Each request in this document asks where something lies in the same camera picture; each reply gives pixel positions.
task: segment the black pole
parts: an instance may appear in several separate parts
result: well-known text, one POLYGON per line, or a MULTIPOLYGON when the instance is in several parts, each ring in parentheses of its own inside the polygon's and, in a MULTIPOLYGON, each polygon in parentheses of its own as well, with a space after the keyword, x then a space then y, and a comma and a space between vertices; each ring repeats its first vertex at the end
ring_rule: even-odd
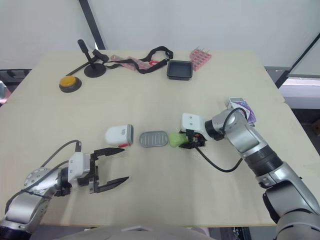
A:
POLYGON ((320 32, 315 37, 315 39, 310 43, 310 45, 304 50, 301 56, 294 62, 290 70, 284 71, 278 80, 275 82, 277 88, 280 88, 282 84, 288 79, 288 74, 298 65, 298 63, 304 58, 304 56, 310 51, 310 49, 316 44, 316 42, 320 39, 320 32))
POLYGON ((79 0, 79 3, 81 5, 86 22, 89 25, 89 28, 91 30, 91 33, 93 35, 94 41, 95 41, 98 49, 99 50, 106 49, 104 42, 102 41, 100 32, 98 30, 94 15, 92 14, 91 8, 89 6, 88 0, 79 0))

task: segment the small box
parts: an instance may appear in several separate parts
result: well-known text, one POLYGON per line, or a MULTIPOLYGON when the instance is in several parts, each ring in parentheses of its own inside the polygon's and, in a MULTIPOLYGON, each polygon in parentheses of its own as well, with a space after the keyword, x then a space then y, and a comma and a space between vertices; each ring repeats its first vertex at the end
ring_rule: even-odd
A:
POLYGON ((256 122, 256 116, 246 100, 242 97, 230 97, 226 103, 228 109, 242 108, 246 112, 248 124, 254 126, 256 122))

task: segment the gray soap dish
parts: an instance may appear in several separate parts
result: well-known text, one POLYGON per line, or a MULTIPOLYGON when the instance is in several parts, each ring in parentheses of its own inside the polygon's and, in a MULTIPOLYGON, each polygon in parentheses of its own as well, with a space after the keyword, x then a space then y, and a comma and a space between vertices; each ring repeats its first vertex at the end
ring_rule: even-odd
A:
POLYGON ((169 138, 165 131, 146 131, 139 137, 142 147, 161 147, 167 145, 169 138))

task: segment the green sponge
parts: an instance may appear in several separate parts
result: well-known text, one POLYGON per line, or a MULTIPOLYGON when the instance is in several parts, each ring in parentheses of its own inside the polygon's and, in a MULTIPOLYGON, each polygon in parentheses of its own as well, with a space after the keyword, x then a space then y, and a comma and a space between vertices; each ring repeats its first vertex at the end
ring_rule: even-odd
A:
POLYGON ((180 146, 181 144, 185 144, 188 142, 187 136, 185 133, 170 133, 169 135, 169 143, 170 146, 175 148, 180 146))

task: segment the beige tabletop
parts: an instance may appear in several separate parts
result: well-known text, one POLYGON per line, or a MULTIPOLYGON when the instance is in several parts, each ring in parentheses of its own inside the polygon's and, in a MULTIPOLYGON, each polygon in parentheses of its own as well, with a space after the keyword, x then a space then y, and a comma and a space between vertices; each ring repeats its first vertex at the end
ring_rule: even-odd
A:
MULTIPOLYGON (((105 51, 109 56, 144 57, 148 51, 105 51)), ((188 52, 174 52, 188 60, 188 52)), ((155 59, 164 56, 157 54, 155 59)), ((105 131, 132 124, 134 144, 98 161, 100 183, 130 176, 117 188, 89 194, 81 187, 54 197, 42 223, 101 226, 161 223, 183 226, 271 225, 262 201, 264 190, 245 163, 231 173, 211 167, 195 150, 143 148, 145 131, 180 129, 182 113, 210 119, 225 109, 228 97, 243 97, 253 109, 256 129, 279 157, 303 177, 317 199, 319 173, 312 165, 320 157, 284 98, 250 52, 217 51, 190 81, 169 80, 166 67, 149 74, 126 68, 107 70, 98 78, 75 76, 82 87, 63 93, 61 77, 86 61, 79 52, 55 52, 45 57, 0 108, 0 212, 23 187, 25 177, 60 145, 78 139, 82 150, 107 147, 105 131)), ((68 160, 68 146, 48 165, 68 160)), ((208 141, 204 153, 222 168, 239 159, 227 140, 208 141)))

